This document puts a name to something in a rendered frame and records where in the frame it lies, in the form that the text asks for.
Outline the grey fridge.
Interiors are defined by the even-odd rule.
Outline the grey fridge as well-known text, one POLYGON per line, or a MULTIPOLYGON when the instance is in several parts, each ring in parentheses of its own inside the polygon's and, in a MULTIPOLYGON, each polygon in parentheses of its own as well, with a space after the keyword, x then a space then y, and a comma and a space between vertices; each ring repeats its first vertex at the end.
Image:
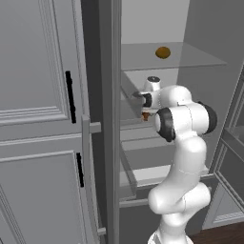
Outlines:
MULTIPOLYGON (((238 77, 244 64, 244 0, 191 0, 185 39, 187 44, 211 54, 226 65, 180 68, 177 83, 186 85, 197 101, 212 105, 218 116, 218 126, 213 135, 205 135, 208 144, 207 168, 201 181, 211 189, 211 197, 218 183, 210 173, 214 154, 218 145, 228 110, 231 105, 238 77)), ((122 131, 124 153, 135 175, 135 169, 142 173, 142 167, 150 166, 151 156, 164 156, 161 162, 164 170, 169 168, 173 159, 173 143, 159 142, 153 135, 152 117, 150 122, 139 122, 132 109, 122 111, 122 131)), ((137 199, 146 201, 147 193, 155 186, 153 175, 149 183, 142 183, 137 177, 137 199)), ((186 226, 186 233, 193 237, 202 232, 203 222, 210 207, 196 213, 186 226)), ((120 209, 120 244, 146 244, 159 224, 159 215, 150 211, 148 203, 134 203, 120 209)))

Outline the tall grey cupboard door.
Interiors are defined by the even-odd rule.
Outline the tall grey cupboard door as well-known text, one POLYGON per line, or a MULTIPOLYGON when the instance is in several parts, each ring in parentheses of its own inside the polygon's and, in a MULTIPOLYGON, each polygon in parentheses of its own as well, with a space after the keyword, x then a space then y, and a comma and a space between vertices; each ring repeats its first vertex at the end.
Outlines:
POLYGON ((0 141, 80 132, 79 68, 74 0, 0 0, 0 141))

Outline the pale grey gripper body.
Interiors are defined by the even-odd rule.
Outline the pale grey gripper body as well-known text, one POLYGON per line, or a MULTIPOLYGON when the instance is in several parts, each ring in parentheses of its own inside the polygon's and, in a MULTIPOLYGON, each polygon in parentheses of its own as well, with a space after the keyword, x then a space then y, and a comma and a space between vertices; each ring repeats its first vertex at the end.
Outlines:
POLYGON ((140 91, 135 91, 132 94, 132 107, 136 111, 140 111, 143 107, 143 104, 145 103, 145 98, 143 94, 140 91))

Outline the glass fridge shelf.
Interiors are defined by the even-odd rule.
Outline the glass fridge shelf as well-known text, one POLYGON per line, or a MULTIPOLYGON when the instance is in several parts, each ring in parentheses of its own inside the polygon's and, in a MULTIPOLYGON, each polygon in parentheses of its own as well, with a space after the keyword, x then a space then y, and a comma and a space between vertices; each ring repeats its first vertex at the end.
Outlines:
POLYGON ((143 71, 201 66, 226 65, 226 62, 185 42, 123 44, 121 70, 143 71), (171 55, 161 59, 155 55, 159 47, 167 47, 171 55))

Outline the grey fridge door with shelves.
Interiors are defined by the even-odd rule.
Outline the grey fridge door with shelves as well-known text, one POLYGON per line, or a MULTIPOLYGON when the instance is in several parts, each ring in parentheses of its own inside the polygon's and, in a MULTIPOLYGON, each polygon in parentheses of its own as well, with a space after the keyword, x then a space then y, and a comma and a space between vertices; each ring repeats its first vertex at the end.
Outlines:
POLYGON ((210 173, 218 185, 202 228, 244 222, 244 64, 210 173))

